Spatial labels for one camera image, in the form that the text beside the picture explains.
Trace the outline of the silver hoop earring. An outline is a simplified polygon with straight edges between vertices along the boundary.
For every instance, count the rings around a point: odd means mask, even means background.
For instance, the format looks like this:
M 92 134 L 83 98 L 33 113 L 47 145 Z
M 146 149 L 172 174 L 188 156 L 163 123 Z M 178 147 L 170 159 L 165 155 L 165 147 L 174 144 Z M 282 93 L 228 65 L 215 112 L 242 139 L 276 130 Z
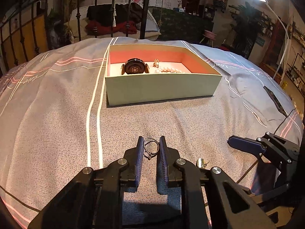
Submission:
M 157 156 L 160 146 L 159 142 L 156 139 L 146 138 L 143 142 L 143 148 L 144 157 L 148 160 L 151 160 L 152 158 Z

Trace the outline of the black smart watch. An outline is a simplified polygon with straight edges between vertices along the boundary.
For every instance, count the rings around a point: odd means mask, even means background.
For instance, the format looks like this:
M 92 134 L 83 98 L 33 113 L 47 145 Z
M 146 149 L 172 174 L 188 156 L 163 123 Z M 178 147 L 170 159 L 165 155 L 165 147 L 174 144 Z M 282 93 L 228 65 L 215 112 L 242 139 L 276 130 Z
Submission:
M 121 75 L 149 73 L 149 66 L 139 58 L 131 58 L 121 66 Z

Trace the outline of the open cardboard jewelry box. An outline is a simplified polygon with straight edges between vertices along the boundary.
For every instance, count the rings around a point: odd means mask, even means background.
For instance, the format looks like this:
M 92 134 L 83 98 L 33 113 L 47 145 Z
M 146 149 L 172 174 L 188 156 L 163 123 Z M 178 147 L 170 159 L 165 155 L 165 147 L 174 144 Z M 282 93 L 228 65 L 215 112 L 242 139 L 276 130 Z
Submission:
M 149 73 L 121 75 L 121 66 L 139 58 Z M 159 68 L 153 61 L 159 60 Z M 190 47 L 164 44 L 110 46 L 105 84 L 109 106 L 210 97 L 222 76 Z

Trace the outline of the small gold stud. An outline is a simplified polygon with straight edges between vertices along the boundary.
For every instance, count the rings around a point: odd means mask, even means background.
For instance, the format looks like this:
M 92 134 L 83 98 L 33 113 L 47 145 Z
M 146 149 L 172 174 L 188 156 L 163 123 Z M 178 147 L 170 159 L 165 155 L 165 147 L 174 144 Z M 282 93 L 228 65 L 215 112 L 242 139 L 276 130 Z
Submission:
M 200 169 L 205 169 L 209 164 L 209 161 L 205 161 L 203 158 L 198 158 L 196 162 L 196 166 Z

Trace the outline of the gold rhinestone brooch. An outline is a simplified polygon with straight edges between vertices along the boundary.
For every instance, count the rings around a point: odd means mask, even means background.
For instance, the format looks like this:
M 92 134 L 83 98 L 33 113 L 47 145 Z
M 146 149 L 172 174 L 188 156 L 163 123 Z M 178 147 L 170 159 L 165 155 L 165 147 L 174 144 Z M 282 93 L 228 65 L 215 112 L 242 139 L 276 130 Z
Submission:
M 159 68 L 159 60 L 158 59 L 155 59 L 153 61 L 153 65 L 152 65 L 154 68 Z

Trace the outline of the grey striped bed sheet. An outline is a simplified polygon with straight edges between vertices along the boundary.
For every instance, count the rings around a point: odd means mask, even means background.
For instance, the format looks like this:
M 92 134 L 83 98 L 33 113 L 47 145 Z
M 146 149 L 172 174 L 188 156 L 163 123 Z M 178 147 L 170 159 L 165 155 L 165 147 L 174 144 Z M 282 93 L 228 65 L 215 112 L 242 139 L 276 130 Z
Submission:
M 164 136 L 183 158 L 203 158 L 253 192 L 263 190 L 259 168 L 272 183 L 272 166 L 256 164 L 227 139 L 271 132 L 301 143 L 301 118 L 268 74 L 236 54 L 184 41 L 173 45 L 222 74 L 212 97 L 109 108 L 104 73 L 116 44 L 138 41 L 84 40 L 42 53 L 1 78 L 1 201 L 21 228 L 82 168 L 108 166 L 140 136 Z

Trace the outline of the pink stool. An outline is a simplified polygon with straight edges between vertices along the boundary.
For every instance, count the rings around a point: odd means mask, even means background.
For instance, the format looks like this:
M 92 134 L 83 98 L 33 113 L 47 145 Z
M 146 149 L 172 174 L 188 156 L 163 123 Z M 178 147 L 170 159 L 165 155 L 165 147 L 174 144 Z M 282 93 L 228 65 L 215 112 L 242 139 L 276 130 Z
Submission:
M 215 38 L 216 38 L 216 34 L 214 34 L 211 31 L 205 30 L 203 38 L 200 41 L 200 44 L 203 43 L 203 41 L 207 39 L 207 42 L 206 42 L 207 45 L 210 47 L 214 47 L 213 45 L 214 45 Z

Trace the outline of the red blanket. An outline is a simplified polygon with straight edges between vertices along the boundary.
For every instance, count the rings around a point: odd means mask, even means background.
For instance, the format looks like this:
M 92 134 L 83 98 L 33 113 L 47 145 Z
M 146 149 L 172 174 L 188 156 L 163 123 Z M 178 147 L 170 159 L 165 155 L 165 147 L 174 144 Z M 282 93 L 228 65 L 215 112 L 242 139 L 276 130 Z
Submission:
M 136 24 L 133 21 L 129 22 L 129 27 L 127 28 L 126 22 L 121 22 L 116 24 L 115 27 L 111 26 L 103 26 L 96 20 L 90 21 L 87 26 L 85 26 L 85 30 L 87 31 L 88 35 L 93 36 L 101 36 L 101 35 L 107 35 L 117 32 L 121 32 L 123 34 L 128 35 L 135 35 L 137 33 L 137 27 Z

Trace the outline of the white wicker swing chair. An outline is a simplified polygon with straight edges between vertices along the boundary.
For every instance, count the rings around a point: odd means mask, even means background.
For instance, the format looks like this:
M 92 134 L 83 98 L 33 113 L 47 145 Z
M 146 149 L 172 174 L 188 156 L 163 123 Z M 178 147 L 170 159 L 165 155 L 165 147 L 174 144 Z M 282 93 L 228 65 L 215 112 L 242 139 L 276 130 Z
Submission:
M 105 38 L 105 37 L 131 37 L 131 38 L 135 38 L 135 39 L 139 39 L 140 38 L 140 34 L 141 34 L 141 28 L 142 28 L 142 21 L 138 24 L 136 24 L 137 27 L 137 33 L 135 35 L 128 35 L 128 34 L 123 34 L 121 32 L 117 32 L 117 33 L 113 33 L 111 32 L 111 34 L 107 34 L 107 35 L 101 35 L 101 36 L 93 36 L 93 35 L 88 35 L 87 31 L 85 30 L 85 26 L 87 26 L 87 24 L 90 22 L 89 19 L 86 17 L 87 15 L 87 10 L 88 10 L 89 6 L 85 6 L 85 7 L 81 7 L 79 9 L 75 9 L 70 16 L 70 20 L 68 22 L 65 23 L 65 26 L 68 27 L 69 31 L 72 33 L 72 36 L 74 38 L 74 41 L 78 41 L 78 40 L 84 40 L 84 39 L 88 39 L 88 38 Z M 129 17 L 127 17 L 127 28 L 129 27 Z M 115 27 L 116 26 L 116 22 L 113 21 L 111 27 Z

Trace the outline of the dark clothes pile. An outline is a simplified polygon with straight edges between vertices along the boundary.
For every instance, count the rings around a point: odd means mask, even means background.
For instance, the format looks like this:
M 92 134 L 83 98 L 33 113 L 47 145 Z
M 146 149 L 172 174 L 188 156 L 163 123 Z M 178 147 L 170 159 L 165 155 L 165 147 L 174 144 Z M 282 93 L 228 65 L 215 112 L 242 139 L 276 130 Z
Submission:
M 112 9 L 111 4 L 101 4 L 96 6 L 89 6 L 86 17 L 89 21 L 97 21 L 102 26 L 111 26 L 112 22 L 116 24 L 133 21 L 138 24 L 142 21 L 142 7 L 132 2 L 130 6 L 128 4 L 116 4 L 115 10 Z

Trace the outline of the black iron bed frame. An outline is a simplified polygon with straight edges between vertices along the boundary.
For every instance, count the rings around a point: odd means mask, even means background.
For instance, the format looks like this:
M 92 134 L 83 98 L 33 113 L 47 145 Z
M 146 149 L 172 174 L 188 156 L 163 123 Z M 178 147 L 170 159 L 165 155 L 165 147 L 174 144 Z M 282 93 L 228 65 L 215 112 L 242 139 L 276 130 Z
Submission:
M 1 70 L 7 72 L 40 53 L 76 43 L 65 26 L 75 9 L 111 4 L 114 10 L 116 4 L 132 2 L 143 7 L 139 39 L 144 39 L 149 0 L 17 0 L 1 20 Z

